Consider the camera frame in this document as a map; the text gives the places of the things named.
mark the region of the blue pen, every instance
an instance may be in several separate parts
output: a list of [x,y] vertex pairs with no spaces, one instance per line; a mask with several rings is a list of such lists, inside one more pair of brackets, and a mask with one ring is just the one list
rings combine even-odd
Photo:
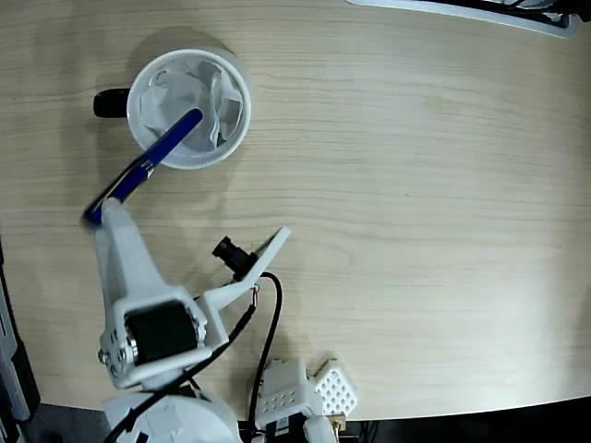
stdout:
[[128,167],[107,186],[107,188],[84,210],[82,219],[94,227],[101,226],[103,202],[107,198],[117,198],[124,202],[139,185],[150,178],[156,166],[185,138],[203,119],[199,109],[192,109],[183,115],[168,131],[137,157]]

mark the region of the white mug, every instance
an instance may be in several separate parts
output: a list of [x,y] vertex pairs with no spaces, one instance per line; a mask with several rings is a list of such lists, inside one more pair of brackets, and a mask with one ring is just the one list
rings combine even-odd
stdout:
[[250,118],[252,104],[250,97],[250,80],[242,63],[229,52],[219,48],[194,48],[179,49],[162,54],[143,67],[129,89],[104,90],[94,97],[94,113],[103,118],[126,117],[131,135],[139,146],[146,150],[158,137],[143,125],[139,119],[139,99],[144,93],[151,78],[164,65],[173,60],[197,56],[211,60],[223,67],[240,90],[243,98],[243,108],[235,131],[226,141],[220,144],[214,151],[199,153],[179,144],[163,160],[163,164],[176,169],[201,169],[222,161],[236,150],[244,139]]

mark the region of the wooden table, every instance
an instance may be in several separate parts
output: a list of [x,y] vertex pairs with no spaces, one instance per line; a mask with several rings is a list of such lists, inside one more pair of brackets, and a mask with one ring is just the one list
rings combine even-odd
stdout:
[[[228,160],[162,168],[132,198],[168,281],[220,284],[229,273],[210,252],[224,235],[256,245],[286,224],[272,355],[310,371],[338,355],[361,395],[353,418],[591,394],[589,28],[567,41],[342,0],[0,11],[0,234],[44,401],[115,395],[78,219],[139,150],[124,121],[92,115],[92,97],[201,44],[245,62],[254,118]],[[271,311],[265,286],[253,324],[199,378],[241,416]]]

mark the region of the dark floor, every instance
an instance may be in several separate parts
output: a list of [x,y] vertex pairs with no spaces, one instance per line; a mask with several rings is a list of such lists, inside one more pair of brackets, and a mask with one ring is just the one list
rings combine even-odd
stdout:
[[[375,438],[375,424],[353,422],[345,434],[361,434],[361,443],[578,442],[591,440],[590,418],[591,398],[585,398],[495,413],[380,421]],[[51,431],[65,443],[103,443],[108,425],[98,411],[42,404],[25,432],[30,443],[48,443]]]

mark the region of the screw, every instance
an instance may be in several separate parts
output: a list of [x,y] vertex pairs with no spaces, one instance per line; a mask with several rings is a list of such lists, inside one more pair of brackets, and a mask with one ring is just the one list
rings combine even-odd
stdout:
[[108,353],[106,353],[102,349],[99,349],[99,353],[97,354],[97,356],[99,357],[99,362],[101,362],[103,365],[105,363],[107,363],[107,359],[109,358],[109,354]]

